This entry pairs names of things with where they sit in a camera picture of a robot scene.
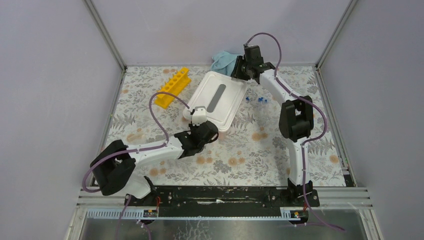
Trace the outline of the floral table mat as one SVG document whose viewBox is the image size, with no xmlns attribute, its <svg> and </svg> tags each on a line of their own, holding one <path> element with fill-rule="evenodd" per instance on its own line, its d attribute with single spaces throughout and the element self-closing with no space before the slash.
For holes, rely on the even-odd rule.
<svg viewBox="0 0 424 240">
<path fill-rule="evenodd" d="M 188 103 L 209 71 L 208 66 L 189 66 L 191 83 L 179 97 Z M 163 140 L 164 133 L 149 111 L 152 94 L 180 70 L 176 66 L 128 67 L 105 143 L 123 140 L 138 145 Z M 325 110 L 312 66 L 280 66 L 280 76 L 301 96 L 308 95 Z M 287 140 L 278 128 L 280 108 L 272 95 L 249 81 L 245 99 L 227 132 L 192 157 L 162 160 L 135 169 L 155 185 L 286 186 L 291 172 Z M 268 104 L 258 102 L 268 99 Z M 171 135 L 188 129 L 184 105 L 174 100 L 167 109 L 153 105 L 159 122 Z M 309 143 L 309 171 L 314 187 L 345 187 L 339 153 L 328 125 L 325 136 Z"/>
</svg>

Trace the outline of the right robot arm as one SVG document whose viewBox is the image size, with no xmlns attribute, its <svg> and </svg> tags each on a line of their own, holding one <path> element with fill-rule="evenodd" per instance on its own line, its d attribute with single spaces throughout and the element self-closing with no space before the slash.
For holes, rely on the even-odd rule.
<svg viewBox="0 0 424 240">
<path fill-rule="evenodd" d="M 287 180 L 287 201 L 301 205 L 313 190 L 309 172 L 308 143 L 314 128 L 314 114 L 309 96 L 301 97 L 287 85 L 277 73 L 276 67 L 265 62 L 260 47 L 244 45 L 244 55 L 236 58 L 231 77 L 239 80 L 255 80 L 276 99 L 281 106 L 278 128 L 287 139 L 290 174 Z"/>
</svg>

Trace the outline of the white plastic bin lid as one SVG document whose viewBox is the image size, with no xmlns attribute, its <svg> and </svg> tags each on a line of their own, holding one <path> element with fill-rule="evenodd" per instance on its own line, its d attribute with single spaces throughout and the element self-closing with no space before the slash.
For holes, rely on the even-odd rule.
<svg viewBox="0 0 424 240">
<path fill-rule="evenodd" d="M 193 109 L 204 107 L 207 120 L 214 123 L 220 133 L 225 133 L 230 129 L 247 88 L 244 80 L 209 71 L 188 101 L 189 108 L 183 110 L 183 117 L 190 121 Z"/>
</svg>

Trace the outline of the light blue cloth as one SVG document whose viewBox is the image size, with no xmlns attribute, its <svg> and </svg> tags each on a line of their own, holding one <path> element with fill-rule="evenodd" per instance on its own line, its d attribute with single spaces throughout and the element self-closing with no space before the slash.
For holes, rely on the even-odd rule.
<svg viewBox="0 0 424 240">
<path fill-rule="evenodd" d="M 235 68 L 238 54 L 221 51 L 212 56 L 210 71 L 230 76 Z"/>
</svg>

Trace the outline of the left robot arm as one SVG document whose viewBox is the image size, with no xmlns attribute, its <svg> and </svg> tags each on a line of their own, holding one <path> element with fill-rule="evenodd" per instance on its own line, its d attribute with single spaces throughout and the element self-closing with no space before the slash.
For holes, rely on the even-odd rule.
<svg viewBox="0 0 424 240">
<path fill-rule="evenodd" d="M 189 130 L 174 134 L 162 141 L 129 146 L 122 140 L 110 143 L 89 165 L 98 191 L 103 196 L 125 193 L 148 206 L 155 200 L 154 186 L 147 177 L 137 177 L 137 167 L 178 160 L 200 153 L 204 146 L 213 143 L 219 130 L 211 121 L 189 125 Z"/>
</svg>

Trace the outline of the yellow test tube rack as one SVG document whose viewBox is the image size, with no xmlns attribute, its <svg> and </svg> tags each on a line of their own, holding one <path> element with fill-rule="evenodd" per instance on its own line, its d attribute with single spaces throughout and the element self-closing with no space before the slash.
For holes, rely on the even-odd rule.
<svg viewBox="0 0 424 240">
<path fill-rule="evenodd" d="M 178 97 L 179 94 L 190 84 L 190 82 L 189 69 L 187 67 L 183 67 L 173 74 L 172 77 L 169 78 L 168 82 L 162 86 L 158 92 L 169 93 Z M 163 109 L 167 109 L 174 99 L 175 98 L 173 96 L 168 94 L 158 94 L 154 103 Z"/>
</svg>

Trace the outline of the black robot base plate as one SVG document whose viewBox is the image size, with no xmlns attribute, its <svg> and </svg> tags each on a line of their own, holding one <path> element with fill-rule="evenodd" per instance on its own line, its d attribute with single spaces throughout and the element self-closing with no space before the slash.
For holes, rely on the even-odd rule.
<svg viewBox="0 0 424 240">
<path fill-rule="evenodd" d="M 161 218 L 281 217 L 281 209 L 303 212 L 319 207 L 318 192 L 303 197 L 274 186 L 157 186 L 146 197 L 131 197 L 131 207 L 152 207 Z"/>
</svg>

